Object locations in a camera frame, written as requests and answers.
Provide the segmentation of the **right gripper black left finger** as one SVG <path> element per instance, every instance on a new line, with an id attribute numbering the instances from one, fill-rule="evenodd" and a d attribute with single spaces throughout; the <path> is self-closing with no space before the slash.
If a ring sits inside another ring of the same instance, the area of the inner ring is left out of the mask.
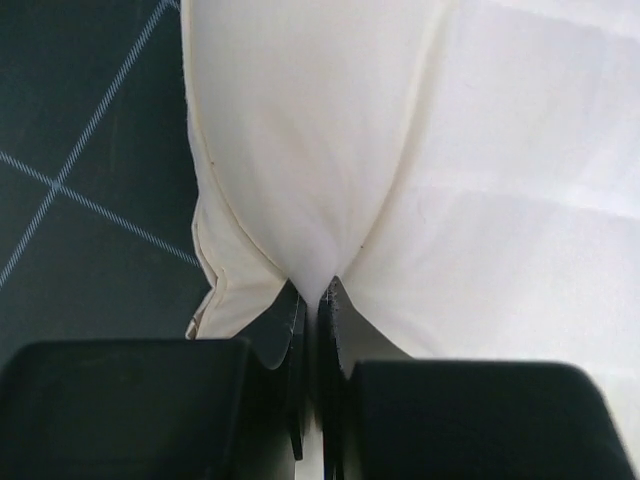
<path id="1" fill-rule="evenodd" d="M 230 339 L 40 342 L 1 373 L 5 479 L 291 479 L 306 306 L 291 284 Z"/>

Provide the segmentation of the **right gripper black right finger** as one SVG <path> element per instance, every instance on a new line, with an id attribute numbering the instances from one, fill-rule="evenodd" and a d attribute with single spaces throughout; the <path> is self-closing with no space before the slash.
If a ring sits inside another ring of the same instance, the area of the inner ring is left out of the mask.
<path id="1" fill-rule="evenodd" d="M 562 363 L 417 360 L 339 279 L 318 312 L 328 479 L 631 479 L 604 399 Z"/>

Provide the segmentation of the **cream pillow with bear print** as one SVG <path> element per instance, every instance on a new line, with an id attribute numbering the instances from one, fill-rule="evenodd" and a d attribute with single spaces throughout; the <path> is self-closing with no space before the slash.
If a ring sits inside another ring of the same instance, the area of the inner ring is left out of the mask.
<path id="1" fill-rule="evenodd" d="M 190 339 L 339 278 L 417 358 L 560 360 L 639 457 L 639 5 L 185 1 Z"/>

